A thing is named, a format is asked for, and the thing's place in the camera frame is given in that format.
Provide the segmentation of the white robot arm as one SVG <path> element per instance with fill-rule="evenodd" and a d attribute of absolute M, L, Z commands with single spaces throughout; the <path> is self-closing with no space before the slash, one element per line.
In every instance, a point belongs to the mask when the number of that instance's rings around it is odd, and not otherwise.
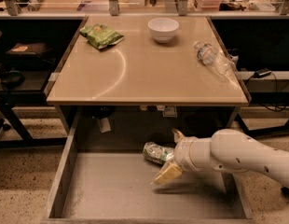
<path fill-rule="evenodd" d="M 176 143 L 173 157 L 166 161 L 153 179 L 162 185 L 183 171 L 214 170 L 221 173 L 254 171 L 289 189 L 289 152 L 268 147 L 249 135 L 222 129 L 211 137 L 184 136 L 173 129 Z"/>

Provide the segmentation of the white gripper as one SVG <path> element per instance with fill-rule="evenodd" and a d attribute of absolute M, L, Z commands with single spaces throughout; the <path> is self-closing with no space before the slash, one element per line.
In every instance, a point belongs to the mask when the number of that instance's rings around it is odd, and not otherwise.
<path fill-rule="evenodd" d="M 153 179 L 156 185 L 174 180 L 183 171 L 201 171 L 210 167 L 210 138 L 185 137 L 178 129 L 172 128 L 176 147 L 175 161 L 166 161 Z"/>

